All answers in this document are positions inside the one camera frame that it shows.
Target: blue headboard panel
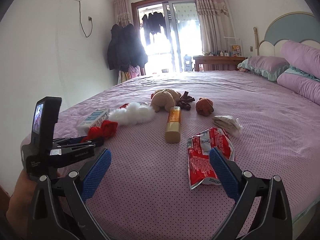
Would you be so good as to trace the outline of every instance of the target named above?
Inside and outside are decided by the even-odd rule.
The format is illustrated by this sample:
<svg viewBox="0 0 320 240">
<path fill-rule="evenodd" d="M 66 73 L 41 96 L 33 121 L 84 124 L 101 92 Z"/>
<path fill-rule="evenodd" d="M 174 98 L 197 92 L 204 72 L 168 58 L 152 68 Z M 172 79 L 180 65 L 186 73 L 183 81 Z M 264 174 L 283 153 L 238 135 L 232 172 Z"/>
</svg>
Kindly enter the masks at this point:
<svg viewBox="0 0 320 240">
<path fill-rule="evenodd" d="M 299 12 L 287 14 L 269 26 L 264 40 L 273 45 L 281 40 L 296 42 L 313 40 L 320 43 L 320 23 L 312 14 Z"/>
</svg>

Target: blue gripper pad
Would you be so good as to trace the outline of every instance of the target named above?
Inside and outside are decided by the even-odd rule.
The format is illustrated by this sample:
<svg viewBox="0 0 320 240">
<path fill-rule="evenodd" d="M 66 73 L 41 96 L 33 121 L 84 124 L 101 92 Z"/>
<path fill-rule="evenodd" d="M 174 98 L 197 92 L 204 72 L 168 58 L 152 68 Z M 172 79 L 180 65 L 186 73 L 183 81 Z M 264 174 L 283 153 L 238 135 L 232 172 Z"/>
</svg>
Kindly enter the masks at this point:
<svg viewBox="0 0 320 240">
<path fill-rule="evenodd" d="M 111 152 L 105 149 L 82 182 L 82 192 L 80 196 L 83 202 L 88 198 L 92 198 L 110 164 Z"/>
<path fill-rule="evenodd" d="M 237 202 L 240 198 L 239 182 L 228 164 L 215 148 L 210 150 L 209 160 L 228 197 Z"/>
</svg>

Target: folded white fabric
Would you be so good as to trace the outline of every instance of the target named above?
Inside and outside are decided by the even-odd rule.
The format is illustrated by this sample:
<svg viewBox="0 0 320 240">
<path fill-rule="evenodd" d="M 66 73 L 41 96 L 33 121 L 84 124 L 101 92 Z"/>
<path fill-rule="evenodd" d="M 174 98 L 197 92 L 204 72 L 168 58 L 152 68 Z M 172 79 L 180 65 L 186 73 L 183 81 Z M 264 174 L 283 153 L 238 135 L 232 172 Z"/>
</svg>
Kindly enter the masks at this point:
<svg viewBox="0 0 320 240">
<path fill-rule="evenodd" d="M 215 125 L 226 130 L 232 136 L 239 137 L 241 135 L 243 126 L 240 125 L 239 118 L 235 119 L 231 115 L 218 115 L 212 117 L 212 119 Z"/>
<path fill-rule="evenodd" d="M 150 105 L 132 102 L 126 108 L 118 108 L 109 114 L 108 120 L 118 125 L 135 125 L 150 122 L 155 117 L 155 111 Z"/>
</svg>

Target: camera screen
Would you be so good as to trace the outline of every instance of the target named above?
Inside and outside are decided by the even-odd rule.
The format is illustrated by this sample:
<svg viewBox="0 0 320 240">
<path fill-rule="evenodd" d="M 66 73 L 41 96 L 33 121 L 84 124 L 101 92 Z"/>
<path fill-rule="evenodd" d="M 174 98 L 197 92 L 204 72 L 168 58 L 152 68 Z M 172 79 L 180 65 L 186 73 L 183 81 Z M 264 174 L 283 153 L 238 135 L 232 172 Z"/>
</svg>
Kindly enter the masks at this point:
<svg viewBox="0 0 320 240">
<path fill-rule="evenodd" d="M 32 130 L 39 134 L 40 133 L 40 123 L 41 123 L 41 115 L 43 110 L 43 103 L 36 106 L 36 112 L 33 119 L 33 127 Z"/>
</svg>

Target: silver bolt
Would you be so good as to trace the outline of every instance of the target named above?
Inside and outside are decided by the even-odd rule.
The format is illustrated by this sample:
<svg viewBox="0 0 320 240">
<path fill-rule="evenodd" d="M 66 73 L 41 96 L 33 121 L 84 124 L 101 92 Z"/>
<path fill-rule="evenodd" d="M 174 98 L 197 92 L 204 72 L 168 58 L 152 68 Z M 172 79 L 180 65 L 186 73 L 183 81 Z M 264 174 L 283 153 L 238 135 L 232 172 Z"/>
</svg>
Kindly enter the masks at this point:
<svg viewBox="0 0 320 240">
<path fill-rule="evenodd" d="M 247 178 L 251 178 L 252 177 L 252 173 L 250 171 L 244 171 L 243 175 Z"/>
<path fill-rule="evenodd" d="M 273 176 L 273 178 L 275 179 L 275 181 L 281 181 L 281 178 L 278 175 Z"/>
<path fill-rule="evenodd" d="M 42 175 L 41 177 L 40 177 L 40 181 L 45 181 L 47 179 L 47 176 L 46 175 Z"/>
<path fill-rule="evenodd" d="M 78 172 L 76 172 L 76 171 L 71 171 L 70 173 L 69 173 L 69 177 L 70 178 L 74 178 L 74 177 L 76 177 L 78 175 Z"/>
</svg>

